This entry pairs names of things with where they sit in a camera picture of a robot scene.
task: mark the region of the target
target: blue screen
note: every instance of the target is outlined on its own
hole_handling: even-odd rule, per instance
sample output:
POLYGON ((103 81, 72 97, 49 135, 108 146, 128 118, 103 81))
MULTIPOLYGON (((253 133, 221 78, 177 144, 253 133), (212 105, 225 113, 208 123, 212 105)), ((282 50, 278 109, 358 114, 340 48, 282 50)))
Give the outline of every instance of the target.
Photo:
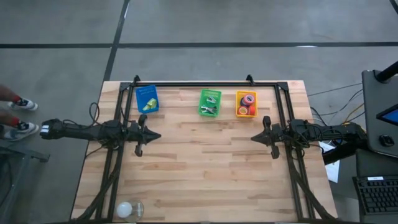
POLYGON ((383 118, 398 123, 398 109, 385 114, 383 118))

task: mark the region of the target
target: white ball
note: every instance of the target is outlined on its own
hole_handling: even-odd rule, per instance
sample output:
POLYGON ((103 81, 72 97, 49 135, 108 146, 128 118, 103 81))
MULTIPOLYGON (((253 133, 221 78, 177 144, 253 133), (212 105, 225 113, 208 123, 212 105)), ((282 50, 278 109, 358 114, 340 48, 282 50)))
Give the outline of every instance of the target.
POLYGON ((132 213, 132 206, 129 202, 122 202, 119 204, 116 212, 118 213, 118 217, 127 218, 132 213))

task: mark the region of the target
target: orange bin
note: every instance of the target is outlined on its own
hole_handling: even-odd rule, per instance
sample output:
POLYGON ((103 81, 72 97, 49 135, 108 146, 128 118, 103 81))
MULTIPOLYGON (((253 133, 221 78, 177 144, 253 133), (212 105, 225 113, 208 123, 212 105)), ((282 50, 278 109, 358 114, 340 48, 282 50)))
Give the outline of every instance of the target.
POLYGON ((238 90, 236 92, 236 109, 235 109, 235 114, 239 118, 255 118, 257 116, 257 93, 255 91, 243 91, 243 90, 238 90), (248 114, 238 114, 238 109, 241 106, 241 99, 246 96, 247 94, 252 94, 254 96, 254 105, 255 112, 254 115, 248 115, 248 114))

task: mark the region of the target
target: red tape roll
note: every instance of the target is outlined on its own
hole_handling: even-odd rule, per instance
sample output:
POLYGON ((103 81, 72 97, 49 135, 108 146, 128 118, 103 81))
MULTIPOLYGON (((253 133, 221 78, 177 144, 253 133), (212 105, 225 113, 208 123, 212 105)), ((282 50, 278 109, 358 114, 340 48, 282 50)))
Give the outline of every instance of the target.
POLYGON ((243 102, 245 104, 253 104, 254 103, 254 96, 252 94, 247 94, 246 96, 243 97, 243 102))
POLYGON ((247 113, 248 113, 248 109, 247 109, 245 106, 239 107, 239 109, 238 109, 238 114, 240 114, 240 115, 247 115, 247 113))

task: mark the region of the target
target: white sneaker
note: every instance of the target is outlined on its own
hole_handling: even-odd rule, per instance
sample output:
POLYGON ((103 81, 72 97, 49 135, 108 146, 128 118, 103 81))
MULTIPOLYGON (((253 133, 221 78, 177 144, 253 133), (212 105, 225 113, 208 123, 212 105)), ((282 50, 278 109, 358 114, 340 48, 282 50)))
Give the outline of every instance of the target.
POLYGON ((24 100, 24 104, 23 105, 16 105, 13 102, 9 102, 7 105, 8 107, 10 107, 12 110, 19 110, 19 109, 23 109, 23 110, 30 110, 30 111, 35 111, 39 106, 37 105, 37 103, 33 102, 32 100, 28 100, 23 98, 24 100))
POLYGON ((39 125, 36 125, 34 123, 29 123, 29 128, 26 130, 18 130, 18 129, 12 129, 8 132, 6 132, 3 136, 4 140, 6 141, 18 141, 21 140, 27 136, 30 136, 31 134, 36 133, 39 130, 39 125))

